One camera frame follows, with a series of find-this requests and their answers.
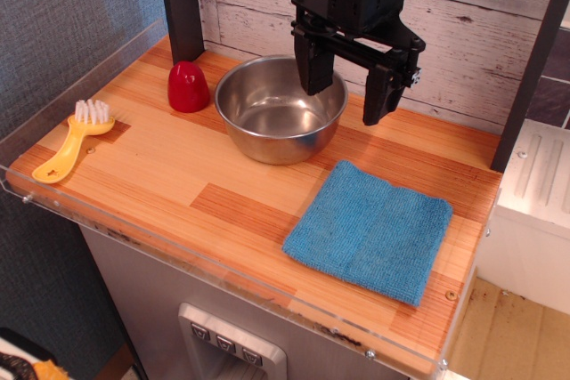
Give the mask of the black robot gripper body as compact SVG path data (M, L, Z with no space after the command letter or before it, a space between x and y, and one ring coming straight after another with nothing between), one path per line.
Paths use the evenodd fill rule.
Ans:
M419 82L425 42L400 19L404 0L291 0L294 36L365 69L382 65L398 73L404 87Z

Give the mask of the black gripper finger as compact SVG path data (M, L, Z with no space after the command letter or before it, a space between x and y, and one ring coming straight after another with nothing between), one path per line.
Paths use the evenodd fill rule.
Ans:
M396 110L403 95L402 78L392 69L377 65L366 79L363 123L376 125L381 118Z
M294 51L300 83L308 95L332 85L334 53L304 36L294 36Z

